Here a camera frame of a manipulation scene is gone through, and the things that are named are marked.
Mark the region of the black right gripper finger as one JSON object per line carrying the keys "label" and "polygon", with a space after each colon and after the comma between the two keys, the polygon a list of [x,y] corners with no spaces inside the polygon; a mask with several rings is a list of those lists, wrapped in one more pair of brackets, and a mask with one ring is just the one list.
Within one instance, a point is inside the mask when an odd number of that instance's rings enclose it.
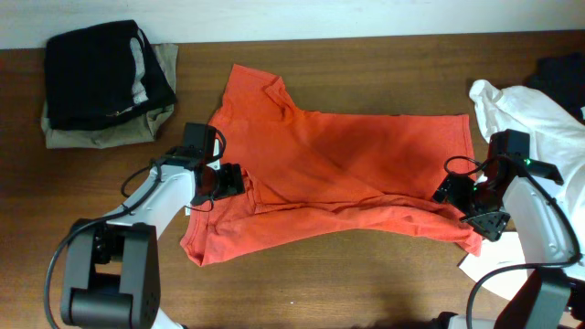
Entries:
{"label": "black right gripper finger", "polygon": [[498,241],[510,220],[504,211],[483,213],[471,217],[463,217],[460,221],[473,228],[473,231],[491,242]]}
{"label": "black right gripper finger", "polygon": [[451,194],[452,180],[446,176],[433,193],[431,199],[439,204],[445,203]]}

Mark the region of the orange FRAM t-shirt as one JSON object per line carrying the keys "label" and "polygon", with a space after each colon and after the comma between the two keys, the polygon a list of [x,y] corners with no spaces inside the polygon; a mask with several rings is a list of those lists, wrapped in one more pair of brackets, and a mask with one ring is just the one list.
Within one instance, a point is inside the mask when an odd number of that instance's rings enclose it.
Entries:
{"label": "orange FRAM t-shirt", "polygon": [[482,239],[432,195],[443,165],[471,168],[467,115],[358,115],[304,111],[281,77],[234,66],[211,124],[244,191],[194,212],[181,247],[198,266],[352,229],[459,245]]}

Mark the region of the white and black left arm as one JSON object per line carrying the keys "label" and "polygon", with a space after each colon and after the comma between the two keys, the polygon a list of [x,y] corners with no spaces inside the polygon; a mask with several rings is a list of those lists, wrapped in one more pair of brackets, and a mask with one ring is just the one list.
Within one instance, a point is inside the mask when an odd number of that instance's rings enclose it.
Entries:
{"label": "white and black left arm", "polygon": [[243,193],[237,164],[217,167],[166,155],[112,212],[80,219],[59,249],[67,253],[60,317],[79,328],[177,328],[160,306],[158,240],[185,207]]}

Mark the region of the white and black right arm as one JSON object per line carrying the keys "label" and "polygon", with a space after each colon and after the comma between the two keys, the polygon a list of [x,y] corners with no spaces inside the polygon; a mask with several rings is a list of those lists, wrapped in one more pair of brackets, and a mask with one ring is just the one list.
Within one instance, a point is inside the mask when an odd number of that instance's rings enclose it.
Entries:
{"label": "white and black right arm", "polygon": [[[485,172],[485,181],[449,171],[434,200],[461,210],[462,223],[492,242],[515,223],[525,260],[488,271],[472,288],[465,313],[450,317],[447,327],[557,328],[564,312],[583,321],[584,235],[544,184],[561,184],[557,167],[495,155],[476,168]],[[473,318],[480,288],[511,271],[527,271],[528,277],[505,309],[494,320]]]}

